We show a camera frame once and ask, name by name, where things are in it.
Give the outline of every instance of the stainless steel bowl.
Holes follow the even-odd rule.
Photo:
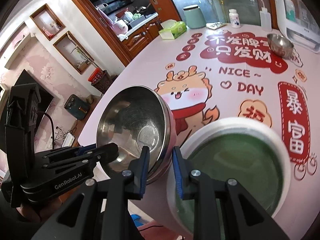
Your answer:
[[[117,156],[100,160],[104,171],[112,177],[127,169],[130,161],[139,158],[142,147],[148,146],[147,183],[153,182],[170,164],[172,143],[175,143],[171,136],[175,134],[172,122],[171,111],[153,90],[143,86],[122,90],[107,105],[98,125],[97,147],[110,142],[119,147]]]
[[[270,49],[279,57],[290,58],[293,52],[293,43],[279,34],[269,33],[267,35]]]

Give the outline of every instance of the red circle with chinese character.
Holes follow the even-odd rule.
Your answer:
[[[202,36],[202,33],[195,33],[191,36],[191,38],[198,38],[198,37],[201,37]]]
[[[178,61],[186,60],[187,58],[190,57],[190,55],[191,55],[190,52],[180,53],[180,54],[177,56],[176,60],[178,60]]]
[[[190,45],[187,45],[187,46],[184,46],[182,48],[182,51],[190,51],[190,50],[193,50],[196,46],[194,44],[190,44]]]
[[[199,39],[198,38],[193,38],[193,39],[190,39],[190,40],[188,40],[188,44],[193,44],[193,43],[197,43],[199,41]]]

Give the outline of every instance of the red banner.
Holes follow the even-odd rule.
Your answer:
[[[287,82],[278,83],[282,140],[288,149],[290,160],[305,164],[310,154],[310,123],[307,104],[301,90]]]
[[[276,74],[288,68],[281,57],[271,52],[267,38],[256,37],[253,33],[232,34],[227,30],[217,30],[207,36],[204,44],[208,47],[200,53],[201,58],[218,58],[223,63],[246,62],[252,67],[270,68]]]

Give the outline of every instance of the heart drawing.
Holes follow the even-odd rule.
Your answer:
[[[231,87],[231,81],[221,81],[220,86],[224,89],[229,89]]]

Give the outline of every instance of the green tissue box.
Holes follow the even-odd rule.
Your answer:
[[[184,22],[167,20],[161,25],[163,27],[163,30],[160,30],[159,34],[164,40],[174,40],[187,31],[187,27]]]

